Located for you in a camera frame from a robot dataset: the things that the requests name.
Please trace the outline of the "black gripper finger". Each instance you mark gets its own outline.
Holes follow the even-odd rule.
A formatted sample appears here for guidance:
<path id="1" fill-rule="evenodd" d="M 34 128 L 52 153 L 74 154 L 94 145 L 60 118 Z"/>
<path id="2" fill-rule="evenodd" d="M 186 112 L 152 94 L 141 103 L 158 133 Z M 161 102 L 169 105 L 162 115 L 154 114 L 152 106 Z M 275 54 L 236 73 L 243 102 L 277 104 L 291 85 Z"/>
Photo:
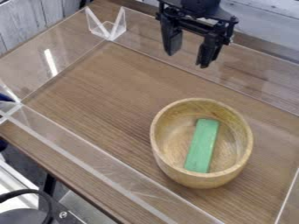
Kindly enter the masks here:
<path id="1" fill-rule="evenodd" d="M 218 34 L 209 32 L 204 36 L 200 44 L 196 65 L 206 68 L 210 62 L 217 58 L 222 46 L 222 38 Z"/>
<path id="2" fill-rule="evenodd" d="M 162 49 L 169 56 L 173 56 L 181 49 L 182 45 L 182 29 L 178 21 L 164 14 L 160 17 Z"/>

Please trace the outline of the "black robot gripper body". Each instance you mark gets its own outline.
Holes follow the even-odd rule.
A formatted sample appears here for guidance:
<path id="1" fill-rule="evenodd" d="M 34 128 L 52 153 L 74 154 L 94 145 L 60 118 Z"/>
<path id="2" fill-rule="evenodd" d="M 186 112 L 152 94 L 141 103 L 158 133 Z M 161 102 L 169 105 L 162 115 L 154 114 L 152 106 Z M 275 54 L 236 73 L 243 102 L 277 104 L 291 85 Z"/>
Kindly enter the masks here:
<path id="1" fill-rule="evenodd" d="M 181 30 L 205 36 L 209 32 L 218 34 L 222 44 L 231 43 L 236 16 L 220 7 L 220 0 L 157 0 L 156 20 L 164 14 L 178 21 Z"/>

